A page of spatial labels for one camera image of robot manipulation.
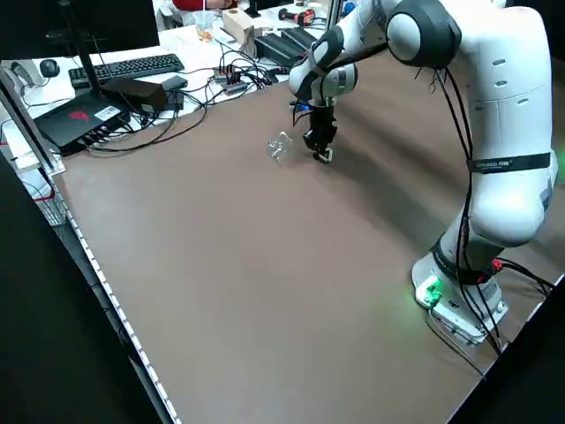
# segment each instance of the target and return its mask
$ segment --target keyboard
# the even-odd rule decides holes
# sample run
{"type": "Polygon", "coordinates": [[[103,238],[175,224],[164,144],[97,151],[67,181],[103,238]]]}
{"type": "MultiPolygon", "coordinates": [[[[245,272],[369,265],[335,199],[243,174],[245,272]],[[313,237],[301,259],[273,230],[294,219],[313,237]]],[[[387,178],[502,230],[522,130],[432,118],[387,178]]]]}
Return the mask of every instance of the keyboard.
{"type": "MultiPolygon", "coordinates": [[[[159,73],[182,71],[185,68],[177,55],[142,57],[106,65],[98,64],[94,67],[101,86],[114,77],[141,78],[159,73]]],[[[69,77],[71,77],[71,84],[75,90],[90,87],[85,68],[70,69],[69,77]]]]}

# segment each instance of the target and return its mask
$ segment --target brown table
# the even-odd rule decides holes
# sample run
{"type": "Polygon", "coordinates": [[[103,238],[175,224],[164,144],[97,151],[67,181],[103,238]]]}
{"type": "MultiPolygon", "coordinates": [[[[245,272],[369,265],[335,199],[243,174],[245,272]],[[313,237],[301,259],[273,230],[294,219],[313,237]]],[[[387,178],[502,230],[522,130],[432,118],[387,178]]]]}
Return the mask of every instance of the brown table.
{"type": "MultiPolygon", "coordinates": [[[[159,146],[65,161],[57,184],[184,422],[437,423],[478,380],[412,297],[411,266],[466,187],[441,91],[414,74],[388,55],[360,65],[329,166],[303,147],[306,119],[291,128],[286,85],[159,146]],[[278,165],[280,131],[295,147],[278,165]]],[[[551,279],[565,265],[557,192],[539,238],[508,253],[551,279]]],[[[539,295],[516,275],[501,286],[512,338],[539,295]]]]}

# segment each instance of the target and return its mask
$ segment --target person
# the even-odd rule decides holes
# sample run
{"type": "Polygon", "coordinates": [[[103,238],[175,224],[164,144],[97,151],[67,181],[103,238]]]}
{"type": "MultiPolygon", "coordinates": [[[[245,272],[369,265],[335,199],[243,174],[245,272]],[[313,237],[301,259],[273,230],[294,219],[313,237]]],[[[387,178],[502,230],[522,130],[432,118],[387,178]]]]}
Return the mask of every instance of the person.
{"type": "MultiPolygon", "coordinates": [[[[201,11],[204,0],[173,0],[180,11],[201,11]]],[[[207,9],[229,9],[236,6],[235,0],[205,0],[207,9]]]]}

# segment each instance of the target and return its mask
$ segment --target transparent cup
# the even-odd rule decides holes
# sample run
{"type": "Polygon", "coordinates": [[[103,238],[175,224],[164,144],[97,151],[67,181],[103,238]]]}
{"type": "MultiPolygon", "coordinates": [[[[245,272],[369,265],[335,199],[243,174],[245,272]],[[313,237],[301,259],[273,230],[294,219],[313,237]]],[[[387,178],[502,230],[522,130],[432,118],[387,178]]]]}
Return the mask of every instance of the transparent cup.
{"type": "Polygon", "coordinates": [[[196,32],[198,37],[204,41],[212,40],[212,27],[216,14],[213,11],[196,11],[194,20],[196,21],[196,32]]]}
{"type": "Polygon", "coordinates": [[[292,138],[286,132],[281,132],[276,139],[267,144],[267,155],[271,159],[281,162],[290,155],[291,149],[292,138]]]}

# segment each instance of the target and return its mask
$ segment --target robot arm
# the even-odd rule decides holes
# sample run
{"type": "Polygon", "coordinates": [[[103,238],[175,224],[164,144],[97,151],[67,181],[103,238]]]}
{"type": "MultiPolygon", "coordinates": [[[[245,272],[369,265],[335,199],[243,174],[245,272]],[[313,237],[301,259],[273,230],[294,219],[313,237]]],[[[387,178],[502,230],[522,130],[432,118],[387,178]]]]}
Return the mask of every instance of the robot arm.
{"type": "Polygon", "coordinates": [[[290,72],[291,92],[313,109],[306,144],[314,157],[329,162],[328,143],[336,132],[332,97],[355,87],[354,62],[371,56],[385,40],[402,64],[442,69],[458,57],[466,67],[474,145],[467,164],[472,182],[465,244],[469,266],[456,266],[462,253],[461,212],[414,265],[412,281],[417,302],[424,307],[431,307],[430,284],[444,282],[443,297],[433,311],[472,343],[484,339],[484,329],[492,329],[508,310],[490,272],[493,259],[504,248],[535,237],[557,174],[544,24],[534,10],[501,9],[505,4],[361,0],[290,72]]]}
{"type": "MultiPolygon", "coordinates": [[[[384,1],[392,8],[399,0],[384,1]]],[[[383,0],[362,0],[352,13],[330,28],[290,71],[290,91],[302,102],[321,104],[349,93],[357,84],[357,67],[336,62],[354,58],[379,46],[386,48],[387,15],[383,0]]]]}

